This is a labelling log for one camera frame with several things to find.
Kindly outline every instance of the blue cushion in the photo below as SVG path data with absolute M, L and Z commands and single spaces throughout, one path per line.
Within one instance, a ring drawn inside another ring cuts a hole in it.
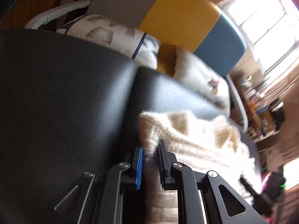
M 244 55 L 245 50 L 246 43 L 240 31 L 222 12 L 219 20 L 194 54 L 225 77 Z

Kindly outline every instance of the chair armrest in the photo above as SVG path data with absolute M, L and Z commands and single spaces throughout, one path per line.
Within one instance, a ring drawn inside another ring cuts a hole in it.
M 243 121 L 243 131 L 246 132 L 248 129 L 248 118 L 247 118 L 247 114 L 246 114 L 244 105 L 243 105 L 240 95 L 239 95 L 239 93 L 229 75 L 226 76 L 226 80 L 228 83 L 231 99 L 233 100 L 235 107 L 240 112 L 240 117 Z
M 42 24 L 47 24 L 48 22 L 61 17 L 64 14 L 67 14 L 70 11 L 87 7 L 90 4 L 90 0 L 81 0 L 76 2 L 67 3 L 55 8 L 52 8 L 48 11 L 45 11 L 33 19 L 31 19 L 25 26 L 25 29 L 38 29 Z

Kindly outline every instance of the window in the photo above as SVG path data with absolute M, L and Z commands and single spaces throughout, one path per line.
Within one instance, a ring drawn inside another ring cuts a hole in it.
M 283 175 L 286 178 L 286 187 L 288 190 L 299 184 L 299 158 L 287 163 L 283 167 Z
M 287 14 L 281 0 L 235 0 L 227 9 L 264 71 L 299 39 L 299 21 Z

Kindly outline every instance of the white pillow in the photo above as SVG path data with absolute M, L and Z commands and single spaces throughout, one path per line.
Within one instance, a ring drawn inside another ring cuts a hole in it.
M 231 101 L 227 82 L 196 55 L 177 47 L 173 77 L 229 117 Z
M 83 15 L 56 32 L 97 43 L 126 55 L 138 66 L 157 69 L 160 42 L 155 37 L 102 15 Z

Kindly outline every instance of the black metal bracket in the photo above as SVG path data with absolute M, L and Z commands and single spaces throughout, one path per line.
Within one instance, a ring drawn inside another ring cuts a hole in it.
M 143 148 L 135 150 L 132 165 L 121 162 L 107 173 L 104 188 L 96 175 L 86 171 L 39 218 L 47 224 L 122 223 L 123 192 L 138 190 L 141 182 Z
M 266 224 L 266 221 L 217 172 L 193 171 L 158 145 L 160 180 L 164 190 L 178 191 L 178 223 Z M 202 195 L 205 213 L 198 191 Z

